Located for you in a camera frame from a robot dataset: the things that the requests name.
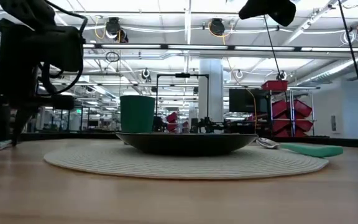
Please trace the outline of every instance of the column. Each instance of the column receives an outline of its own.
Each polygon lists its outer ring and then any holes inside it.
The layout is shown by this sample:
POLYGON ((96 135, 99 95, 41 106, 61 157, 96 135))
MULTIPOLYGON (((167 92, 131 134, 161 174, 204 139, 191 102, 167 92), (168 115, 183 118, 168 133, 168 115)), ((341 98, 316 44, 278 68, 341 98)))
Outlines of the column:
MULTIPOLYGON (((209 118, 214 122, 223 121, 223 66, 221 59, 200 59, 200 75, 209 75, 209 118)), ((207 81, 198 80, 198 118, 207 116, 207 81)))

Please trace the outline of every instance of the round placemat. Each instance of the round placemat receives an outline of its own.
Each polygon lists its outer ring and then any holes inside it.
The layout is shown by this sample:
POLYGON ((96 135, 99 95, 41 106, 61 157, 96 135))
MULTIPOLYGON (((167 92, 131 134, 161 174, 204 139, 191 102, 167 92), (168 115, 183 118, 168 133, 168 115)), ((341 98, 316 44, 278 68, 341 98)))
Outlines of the round placemat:
POLYGON ((285 150, 247 146, 226 156, 173 157, 144 154, 115 142, 52 151, 50 164, 96 174, 153 179, 251 179, 314 172, 328 160, 285 150))

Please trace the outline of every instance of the green mug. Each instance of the green mug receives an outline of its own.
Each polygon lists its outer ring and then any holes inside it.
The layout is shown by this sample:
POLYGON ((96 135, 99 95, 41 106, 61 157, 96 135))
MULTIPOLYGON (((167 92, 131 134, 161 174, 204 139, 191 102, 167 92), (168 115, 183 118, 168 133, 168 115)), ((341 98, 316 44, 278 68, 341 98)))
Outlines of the green mug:
POLYGON ((121 129, 124 133, 150 133, 153 130, 155 98, 122 96, 121 129))

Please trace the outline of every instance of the desk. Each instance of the desk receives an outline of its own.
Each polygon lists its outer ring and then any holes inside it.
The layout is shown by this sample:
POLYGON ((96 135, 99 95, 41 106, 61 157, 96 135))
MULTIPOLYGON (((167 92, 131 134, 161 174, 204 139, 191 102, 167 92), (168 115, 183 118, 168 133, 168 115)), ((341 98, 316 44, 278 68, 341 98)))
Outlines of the desk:
POLYGON ((111 177, 42 160, 55 149, 113 141, 29 141, 0 151, 0 224, 358 223, 356 148, 312 174, 237 181, 111 177))

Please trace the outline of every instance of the ceiling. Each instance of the ceiling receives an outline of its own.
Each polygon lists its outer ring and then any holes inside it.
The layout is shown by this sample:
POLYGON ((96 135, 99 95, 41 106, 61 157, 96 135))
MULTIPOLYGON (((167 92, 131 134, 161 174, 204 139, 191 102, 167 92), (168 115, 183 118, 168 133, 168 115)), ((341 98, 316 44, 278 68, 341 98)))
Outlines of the ceiling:
MULTIPOLYGON (((86 15, 88 25, 84 33, 88 43, 113 43, 112 39, 103 37, 103 28, 97 27, 105 23, 108 17, 119 17, 120 25, 124 30, 131 44, 203 44, 203 45, 222 45, 223 38, 214 37, 208 30, 208 23, 212 18, 221 18, 226 27, 226 45, 270 45, 269 37, 265 29, 263 17, 256 17, 247 20, 239 20, 237 12, 245 4, 245 0, 192 0, 191 16, 186 16, 185 12, 189 9, 188 0, 163 1, 163 0, 125 0, 121 2, 111 0, 51 0, 67 11, 74 11, 86 15), (191 21, 191 39, 186 40, 185 24, 186 20, 191 21)), ((305 22, 323 9, 332 0, 297 0, 297 12, 294 21, 288 27, 277 26, 268 18, 269 29, 271 31, 273 45, 280 46, 288 40, 293 31, 304 26, 305 22)), ((358 0, 348 0, 344 3, 348 9, 344 9, 347 25, 356 28, 358 25, 358 0)), ((81 20, 62 13, 57 13, 55 20, 58 25, 79 27, 81 20)), ((2 11, 0 7, 0 19, 8 18, 14 22, 12 16, 2 11)), ((343 44, 344 26, 338 8, 328 10, 321 17, 315 19, 309 28, 306 27, 304 33, 300 34, 289 42, 289 46, 307 47, 347 47, 343 44)), ((353 44, 358 47, 358 36, 353 44)), ((151 72, 152 82, 155 75, 162 72, 183 72, 186 63, 186 52, 181 50, 121 50, 122 60, 118 63, 109 63, 104 59, 103 50, 85 50, 85 70, 87 74, 93 72, 92 76, 83 77, 82 81, 90 83, 142 83, 141 73, 145 68, 151 72), (120 71, 119 76, 112 75, 120 71)), ((189 71, 196 73, 201 58, 221 58, 224 70, 227 72, 243 72, 244 76, 239 81, 241 85, 260 85, 266 80, 275 79, 277 72, 276 64, 271 52, 240 52, 229 51, 197 51, 190 52, 189 71)), ((350 58, 348 53, 329 53, 321 52, 314 54, 304 53, 285 53, 279 52, 278 66, 286 71, 290 76, 288 79, 295 82, 298 79, 307 77, 315 70, 324 68, 330 63, 338 60, 350 58)), ((236 84, 235 72, 228 75, 226 83, 236 84)), ((61 82, 68 82, 74 76, 65 76, 61 82)), ((163 77, 162 83, 187 83, 197 84, 196 78, 187 80, 177 80, 171 77, 163 77)), ((138 90, 129 87, 104 86, 103 93, 106 97, 111 96, 104 93, 111 93, 114 96, 130 94, 151 94, 150 88, 138 87, 138 90)), ((84 88, 78 86, 72 93, 79 97, 91 96, 84 88)), ((193 94, 192 88, 169 88, 161 90, 162 95, 193 94)))

